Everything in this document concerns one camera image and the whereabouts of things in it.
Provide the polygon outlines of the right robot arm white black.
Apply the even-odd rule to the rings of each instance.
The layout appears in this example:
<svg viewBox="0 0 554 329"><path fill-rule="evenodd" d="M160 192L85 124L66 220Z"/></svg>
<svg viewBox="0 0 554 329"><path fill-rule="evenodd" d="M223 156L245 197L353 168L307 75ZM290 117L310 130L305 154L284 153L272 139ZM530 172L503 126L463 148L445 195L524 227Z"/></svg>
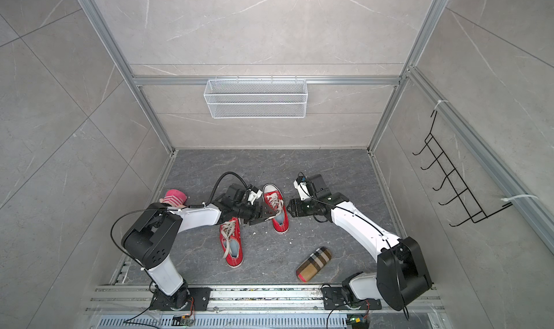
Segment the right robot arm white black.
<svg viewBox="0 0 554 329"><path fill-rule="evenodd" d="M289 201L291 216L323 216L349 233L377 263L376 272L359 272L342 282L345 304L382 300L392 309L404 311L431 289L421 247L413 238L400 238L377 225L342 193L332 193L320 174L307 177L300 173L294 188L300 197Z"/></svg>

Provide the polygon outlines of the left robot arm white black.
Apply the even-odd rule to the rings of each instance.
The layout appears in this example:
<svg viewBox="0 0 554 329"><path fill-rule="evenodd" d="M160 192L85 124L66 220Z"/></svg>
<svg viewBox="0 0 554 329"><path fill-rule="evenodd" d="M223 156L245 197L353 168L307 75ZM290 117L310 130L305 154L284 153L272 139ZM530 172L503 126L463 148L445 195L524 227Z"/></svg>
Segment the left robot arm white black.
<svg viewBox="0 0 554 329"><path fill-rule="evenodd" d="M151 203L121 240L123 250L149 274L157 288L171 297L185 291L185 280L170 259L175 238L181 232L222 225L232 218L256 225L273 219L275 211L262 200L262 191L233 184L210 203L179 209Z"/></svg>

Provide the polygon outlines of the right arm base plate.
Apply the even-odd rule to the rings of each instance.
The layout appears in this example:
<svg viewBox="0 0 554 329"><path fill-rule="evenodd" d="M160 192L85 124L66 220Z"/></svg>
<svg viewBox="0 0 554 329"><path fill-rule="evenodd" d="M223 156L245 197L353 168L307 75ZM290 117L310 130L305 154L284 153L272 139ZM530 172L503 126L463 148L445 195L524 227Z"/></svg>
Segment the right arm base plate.
<svg viewBox="0 0 554 329"><path fill-rule="evenodd" d="M326 310L381 310L382 303L379 299L358 300L342 287L331 287L324 284L320 288L323 296L323 304Z"/></svg>

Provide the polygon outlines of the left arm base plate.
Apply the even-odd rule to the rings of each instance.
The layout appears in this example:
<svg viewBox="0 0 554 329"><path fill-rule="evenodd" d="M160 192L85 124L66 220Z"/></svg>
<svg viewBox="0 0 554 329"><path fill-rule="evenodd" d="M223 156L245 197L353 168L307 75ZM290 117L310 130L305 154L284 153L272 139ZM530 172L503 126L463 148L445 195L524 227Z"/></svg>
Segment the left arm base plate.
<svg viewBox="0 0 554 329"><path fill-rule="evenodd" d="M160 311L186 311L192 306L195 310L206 311L212 289L209 287L185 287L177 290L172 296L160 289L154 291L149 309Z"/></svg>

